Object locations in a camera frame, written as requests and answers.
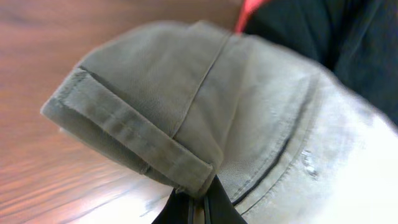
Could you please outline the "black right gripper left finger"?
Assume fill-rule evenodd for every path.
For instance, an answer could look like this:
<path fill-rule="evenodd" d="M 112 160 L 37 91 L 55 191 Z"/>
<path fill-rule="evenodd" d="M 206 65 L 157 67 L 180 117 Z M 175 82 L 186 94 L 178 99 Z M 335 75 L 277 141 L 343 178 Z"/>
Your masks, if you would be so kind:
<path fill-rule="evenodd" d="M 165 207 L 152 224 L 193 224 L 193 198 L 173 189 Z"/>

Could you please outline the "khaki beige shorts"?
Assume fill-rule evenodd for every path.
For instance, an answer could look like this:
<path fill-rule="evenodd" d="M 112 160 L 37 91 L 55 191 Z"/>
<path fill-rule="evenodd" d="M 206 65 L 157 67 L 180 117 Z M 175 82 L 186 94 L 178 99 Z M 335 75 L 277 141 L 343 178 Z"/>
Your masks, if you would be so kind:
<path fill-rule="evenodd" d="M 248 223 L 396 223 L 397 128 L 327 68 L 207 22 L 137 27 L 41 112 L 102 155 Z"/>

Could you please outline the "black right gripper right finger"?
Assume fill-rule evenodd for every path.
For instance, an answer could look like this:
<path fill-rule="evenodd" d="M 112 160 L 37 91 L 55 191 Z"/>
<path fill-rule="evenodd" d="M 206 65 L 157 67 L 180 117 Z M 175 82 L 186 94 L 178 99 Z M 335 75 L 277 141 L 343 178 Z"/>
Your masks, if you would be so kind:
<path fill-rule="evenodd" d="M 203 198 L 205 224 L 247 224 L 229 200 L 217 176 Z"/>

